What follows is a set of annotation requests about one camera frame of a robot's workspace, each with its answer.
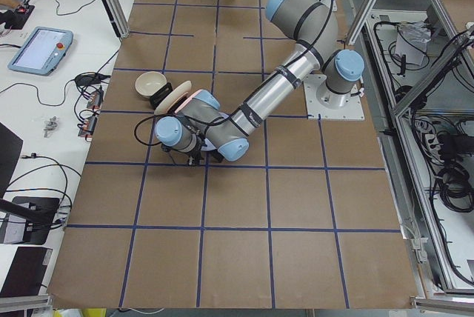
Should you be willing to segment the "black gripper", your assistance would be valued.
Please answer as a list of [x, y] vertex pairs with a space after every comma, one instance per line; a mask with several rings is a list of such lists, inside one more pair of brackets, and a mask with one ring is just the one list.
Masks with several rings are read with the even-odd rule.
[[193, 136], [190, 144], [188, 145], [188, 166], [196, 167], [201, 164], [201, 161], [203, 159], [201, 154], [202, 148], [207, 149], [207, 144], [205, 140], [200, 136]]

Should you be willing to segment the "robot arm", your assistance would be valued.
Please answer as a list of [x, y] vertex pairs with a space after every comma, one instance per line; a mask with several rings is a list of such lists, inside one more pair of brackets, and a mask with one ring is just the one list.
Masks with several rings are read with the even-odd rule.
[[213, 146], [218, 161], [237, 161], [250, 146], [248, 136], [297, 89], [312, 71], [325, 76], [323, 93], [348, 97], [364, 71], [364, 60], [354, 50], [335, 49], [338, 23], [331, 7], [318, 0], [268, 0], [267, 19], [295, 41], [294, 51], [230, 115], [217, 99], [197, 90], [182, 103], [166, 98], [155, 110], [154, 135], [164, 150], [201, 161], [202, 147]]

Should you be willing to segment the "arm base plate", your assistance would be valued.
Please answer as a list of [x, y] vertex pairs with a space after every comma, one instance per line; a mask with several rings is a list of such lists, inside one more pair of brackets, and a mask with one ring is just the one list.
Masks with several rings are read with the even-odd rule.
[[322, 74], [309, 74], [304, 78], [303, 88], [308, 119], [365, 120], [361, 97], [357, 95], [357, 85], [353, 84], [349, 93], [339, 95], [327, 88], [326, 78]]

